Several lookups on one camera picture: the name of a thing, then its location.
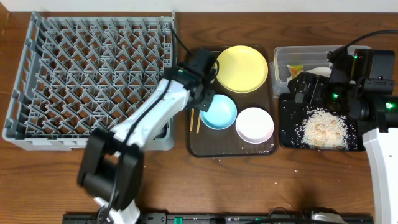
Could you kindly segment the white paper napkin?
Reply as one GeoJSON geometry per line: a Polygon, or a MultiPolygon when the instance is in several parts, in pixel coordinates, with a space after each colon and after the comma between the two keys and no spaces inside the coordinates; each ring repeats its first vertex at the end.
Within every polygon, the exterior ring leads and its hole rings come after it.
{"type": "Polygon", "coordinates": [[[321,75],[324,77],[329,77],[331,75],[332,69],[330,67],[316,67],[311,70],[307,70],[308,73],[315,75],[321,75]]]}

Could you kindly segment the yellow green snack wrapper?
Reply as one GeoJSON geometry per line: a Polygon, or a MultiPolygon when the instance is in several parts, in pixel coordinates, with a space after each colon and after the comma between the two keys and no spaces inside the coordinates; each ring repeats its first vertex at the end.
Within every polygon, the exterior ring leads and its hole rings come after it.
{"type": "Polygon", "coordinates": [[[290,76],[287,78],[288,81],[295,78],[297,75],[304,71],[303,65],[287,65],[287,68],[290,72],[290,76]]]}

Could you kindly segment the white pink bowl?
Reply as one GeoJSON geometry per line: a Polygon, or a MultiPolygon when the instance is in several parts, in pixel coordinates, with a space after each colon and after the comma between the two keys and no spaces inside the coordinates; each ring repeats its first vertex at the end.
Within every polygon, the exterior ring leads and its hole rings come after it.
{"type": "Polygon", "coordinates": [[[236,118],[235,127],[238,136],[250,144],[262,144],[268,141],[274,132],[271,115],[257,107],[242,110],[236,118]]]}

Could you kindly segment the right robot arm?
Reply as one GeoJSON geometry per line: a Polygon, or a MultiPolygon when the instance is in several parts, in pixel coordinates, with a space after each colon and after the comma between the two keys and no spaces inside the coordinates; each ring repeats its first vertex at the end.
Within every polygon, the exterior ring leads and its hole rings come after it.
{"type": "Polygon", "coordinates": [[[375,223],[397,223],[397,96],[392,93],[393,79],[302,72],[287,88],[296,103],[322,106],[356,120],[371,168],[375,223]]]}

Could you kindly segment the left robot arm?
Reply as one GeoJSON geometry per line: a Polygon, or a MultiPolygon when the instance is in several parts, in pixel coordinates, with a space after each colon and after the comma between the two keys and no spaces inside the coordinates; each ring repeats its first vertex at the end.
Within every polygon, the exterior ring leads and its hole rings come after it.
{"type": "Polygon", "coordinates": [[[149,141],[178,112],[186,108],[208,110],[214,91],[209,85],[218,69],[208,71],[175,65],[151,96],[122,123],[109,131],[91,132],[85,147],[77,182],[90,195],[105,202],[96,223],[135,223],[134,199],[144,169],[144,151],[149,141]]]}

